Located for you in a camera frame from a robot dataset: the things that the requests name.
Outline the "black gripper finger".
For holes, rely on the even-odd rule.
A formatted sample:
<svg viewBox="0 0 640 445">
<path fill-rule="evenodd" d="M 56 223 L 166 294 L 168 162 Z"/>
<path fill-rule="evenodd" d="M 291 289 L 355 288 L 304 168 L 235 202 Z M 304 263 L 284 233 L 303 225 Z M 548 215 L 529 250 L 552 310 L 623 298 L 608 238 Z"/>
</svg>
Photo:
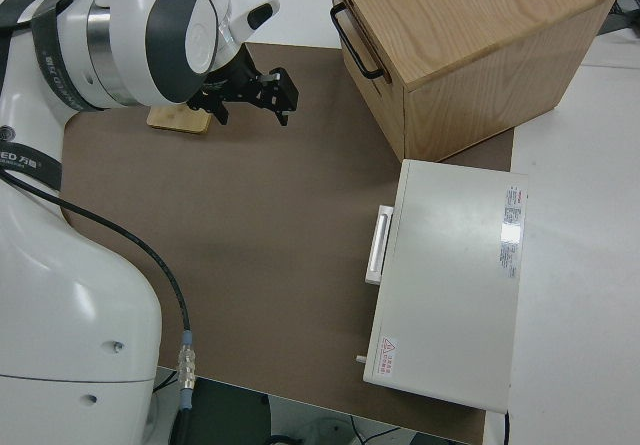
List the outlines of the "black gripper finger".
<svg viewBox="0 0 640 445">
<path fill-rule="evenodd" d="M 229 112 L 222 100 L 211 94 L 197 94 L 188 101 L 191 110 L 202 110 L 213 115 L 221 125 L 226 125 L 229 120 Z"/>
<path fill-rule="evenodd" d="M 297 111 L 299 91 L 284 68 L 275 68 L 271 73 L 275 76 L 269 86 L 272 92 L 271 110 L 280 125 L 286 126 L 289 116 Z"/>
</svg>

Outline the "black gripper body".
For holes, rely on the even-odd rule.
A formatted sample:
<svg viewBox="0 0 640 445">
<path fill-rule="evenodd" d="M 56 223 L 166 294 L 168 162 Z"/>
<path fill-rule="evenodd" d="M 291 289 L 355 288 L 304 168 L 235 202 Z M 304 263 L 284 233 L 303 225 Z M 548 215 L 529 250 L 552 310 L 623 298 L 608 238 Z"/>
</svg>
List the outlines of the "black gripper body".
<svg viewBox="0 0 640 445">
<path fill-rule="evenodd" d="M 209 73 L 196 94 L 188 100 L 190 108 L 217 108 L 222 102 L 245 102 L 271 108 L 273 98 L 264 91 L 274 80 L 272 72 L 260 72 L 247 47 L 224 66 Z"/>
</svg>

